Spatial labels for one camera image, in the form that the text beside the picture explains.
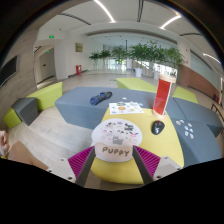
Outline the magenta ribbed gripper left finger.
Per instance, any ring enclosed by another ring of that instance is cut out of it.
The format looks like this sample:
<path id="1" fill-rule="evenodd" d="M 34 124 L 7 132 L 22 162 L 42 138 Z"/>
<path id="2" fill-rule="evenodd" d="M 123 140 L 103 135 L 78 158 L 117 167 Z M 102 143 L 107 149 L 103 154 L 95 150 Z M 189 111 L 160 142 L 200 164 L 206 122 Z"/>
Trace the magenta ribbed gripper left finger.
<path id="1" fill-rule="evenodd" d="M 95 147 L 92 146 L 68 159 L 69 165 L 77 180 L 87 178 L 94 158 Z"/>

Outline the person's hand at left edge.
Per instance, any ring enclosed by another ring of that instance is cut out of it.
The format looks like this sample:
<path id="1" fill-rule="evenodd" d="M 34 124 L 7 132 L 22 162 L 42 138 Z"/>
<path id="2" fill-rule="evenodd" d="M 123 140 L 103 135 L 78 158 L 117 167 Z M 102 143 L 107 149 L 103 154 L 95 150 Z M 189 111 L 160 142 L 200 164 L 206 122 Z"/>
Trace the person's hand at left edge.
<path id="1" fill-rule="evenodd" d="M 0 130 L 0 154 L 4 157 L 8 156 L 10 149 L 8 134 L 6 131 Z"/>

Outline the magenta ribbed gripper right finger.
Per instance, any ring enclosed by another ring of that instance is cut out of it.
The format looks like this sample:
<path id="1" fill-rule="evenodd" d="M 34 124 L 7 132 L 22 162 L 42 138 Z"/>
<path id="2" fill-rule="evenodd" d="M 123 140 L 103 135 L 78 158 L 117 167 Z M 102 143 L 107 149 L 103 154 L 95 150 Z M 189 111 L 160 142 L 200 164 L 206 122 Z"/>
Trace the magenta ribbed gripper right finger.
<path id="1" fill-rule="evenodd" d="M 133 158 L 143 178 L 152 178 L 160 157 L 138 146 L 133 147 Z"/>

